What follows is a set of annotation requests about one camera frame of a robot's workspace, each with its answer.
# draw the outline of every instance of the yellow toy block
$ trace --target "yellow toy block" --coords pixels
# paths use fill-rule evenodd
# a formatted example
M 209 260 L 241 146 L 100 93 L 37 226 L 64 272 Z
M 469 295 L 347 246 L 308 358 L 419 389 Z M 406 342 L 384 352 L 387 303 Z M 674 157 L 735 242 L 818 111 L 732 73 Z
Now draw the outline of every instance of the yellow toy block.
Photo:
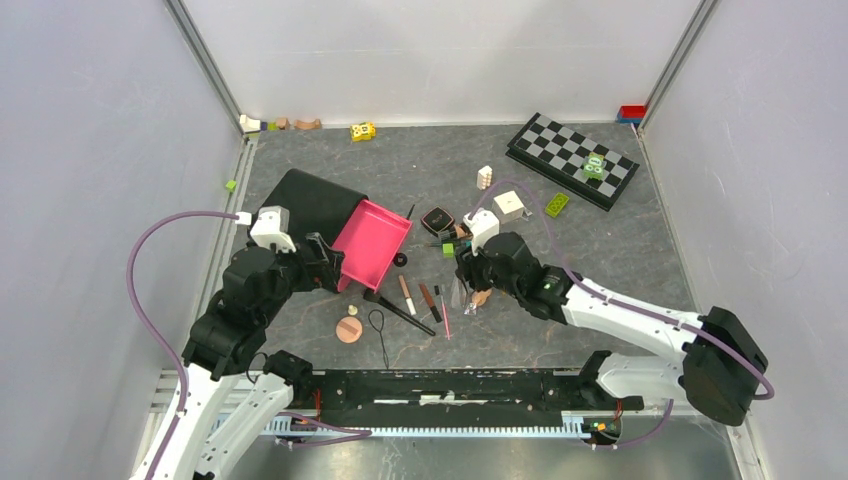
M 359 123 L 350 126 L 350 138 L 354 142 L 371 140 L 377 136 L 377 128 L 371 122 Z

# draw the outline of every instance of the round makeup sponge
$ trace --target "round makeup sponge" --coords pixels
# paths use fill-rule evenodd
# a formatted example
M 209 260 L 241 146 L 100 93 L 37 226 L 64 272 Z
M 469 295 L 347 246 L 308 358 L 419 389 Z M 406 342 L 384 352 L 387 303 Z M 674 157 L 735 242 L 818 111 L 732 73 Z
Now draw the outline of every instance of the round makeup sponge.
M 362 322 L 356 317 L 344 317 L 336 325 L 336 336 L 344 343 L 353 343 L 362 336 Z

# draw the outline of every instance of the chessboard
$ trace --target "chessboard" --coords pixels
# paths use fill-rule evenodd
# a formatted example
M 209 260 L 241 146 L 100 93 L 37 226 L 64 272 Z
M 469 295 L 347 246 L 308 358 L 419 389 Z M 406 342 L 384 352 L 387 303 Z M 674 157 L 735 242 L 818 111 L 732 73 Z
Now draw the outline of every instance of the chessboard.
M 586 156 L 604 156 L 600 179 L 583 173 Z M 639 164 L 537 113 L 509 142 L 507 156 L 609 211 Z

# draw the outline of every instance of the white toy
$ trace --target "white toy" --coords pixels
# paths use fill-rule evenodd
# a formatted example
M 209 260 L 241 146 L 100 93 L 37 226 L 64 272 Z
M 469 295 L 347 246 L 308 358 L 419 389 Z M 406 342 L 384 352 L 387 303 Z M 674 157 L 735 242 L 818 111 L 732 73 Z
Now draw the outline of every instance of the white toy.
M 521 203 L 521 199 L 518 198 L 515 191 L 510 190 L 495 197 L 492 202 L 492 211 L 503 225 L 521 218 L 524 213 L 524 204 Z
M 477 170 L 477 188 L 485 190 L 492 185 L 492 167 L 486 165 Z
M 254 120 L 247 115 L 241 115 L 239 117 L 239 125 L 241 126 L 242 133 L 251 133 L 262 130 L 262 122 Z

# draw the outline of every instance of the white wall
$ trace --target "white wall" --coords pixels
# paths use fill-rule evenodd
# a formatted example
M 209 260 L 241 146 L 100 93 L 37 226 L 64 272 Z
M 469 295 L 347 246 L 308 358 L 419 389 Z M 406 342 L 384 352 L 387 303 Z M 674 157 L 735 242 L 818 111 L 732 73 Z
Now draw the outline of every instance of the white wall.
M 722 2 L 646 131 L 696 297 L 771 362 L 753 419 L 780 480 L 848 475 L 846 18 Z
M 239 136 L 159 1 L 0 6 L 0 478 L 129 475 L 165 357 L 130 308 L 130 247 L 216 209 Z M 136 270 L 179 348 L 215 220 Z
M 697 0 L 186 0 L 241 109 L 324 123 L 611 120 Z

